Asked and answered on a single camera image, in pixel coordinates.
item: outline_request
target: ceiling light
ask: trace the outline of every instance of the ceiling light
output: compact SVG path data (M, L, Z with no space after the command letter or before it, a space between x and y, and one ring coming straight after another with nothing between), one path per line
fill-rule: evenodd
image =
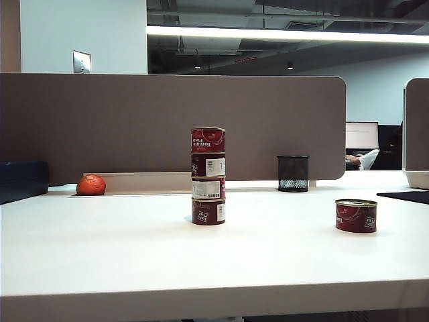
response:
M159 36L429 44L429 36L422 35L358 34L351 32L301 32L292 30L236 28L165 27L160 25L149 25L146 27L146 32L148 35Z

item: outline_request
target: black box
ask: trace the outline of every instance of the black box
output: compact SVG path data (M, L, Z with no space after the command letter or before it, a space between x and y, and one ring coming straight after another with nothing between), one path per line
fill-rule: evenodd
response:
M48 164L43 161L0 162L0 205L48 192Z

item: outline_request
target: black mesh cup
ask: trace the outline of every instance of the black mesh cup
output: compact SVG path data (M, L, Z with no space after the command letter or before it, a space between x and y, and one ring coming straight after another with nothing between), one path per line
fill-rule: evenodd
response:
M279 159L279 191L308 191L308 156L277 156Z

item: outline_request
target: tomato paste can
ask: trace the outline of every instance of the tomato paste can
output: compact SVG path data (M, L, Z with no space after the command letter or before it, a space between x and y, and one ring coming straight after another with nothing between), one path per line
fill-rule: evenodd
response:
M225 152L225 130L220 127L191 129L192 152Z
M193 199L223 199L225 198L225 176L193 176Z
M361 199L339 199L336 203L336 227L353 233L377 231L377 203Z
M224 176L225 152L199 152L192 156L192 176Z
M225 222L225 199L192 199L192 222L197 225L219 225Z

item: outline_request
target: background desk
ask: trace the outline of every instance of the background desk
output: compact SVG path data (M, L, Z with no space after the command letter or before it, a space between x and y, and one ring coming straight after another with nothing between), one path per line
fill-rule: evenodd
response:
M71 197L1 207L1 318L142 321L429 306L429 205L400 171L347 172L308 193L228 182L227 222L190 195ZM334 200L379 202L378 232L334 227Z

